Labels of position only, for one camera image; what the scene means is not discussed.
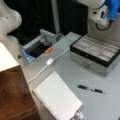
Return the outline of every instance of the gray surface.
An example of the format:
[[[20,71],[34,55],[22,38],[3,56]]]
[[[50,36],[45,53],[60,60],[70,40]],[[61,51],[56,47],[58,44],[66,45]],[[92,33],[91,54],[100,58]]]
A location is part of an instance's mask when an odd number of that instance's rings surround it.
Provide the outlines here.
[[[34,77],[45,66],[45,62],[50,56],[55,57],[57,52],[59,54],[60,51],[64,51],[78,37],[78,35],[70,33],[61,42],[54,45],[49,56],[43,54],[26,66],[23,69],[26,79],[29,80]],[[81,111],[88,120],[118,120],[120,117],[120,64],[107,77],[103,77],[72,61],[70,52],[67,52],[29,84],[30,90],[32,91],[54,70],[83,102]],[[79,84],[104,90],[106,94],[79,89],[77,88]],[[47,116],[48,112],[42,108],[40,101],[34,95],[33,98],[42,119],[52,120],[52,117]]]

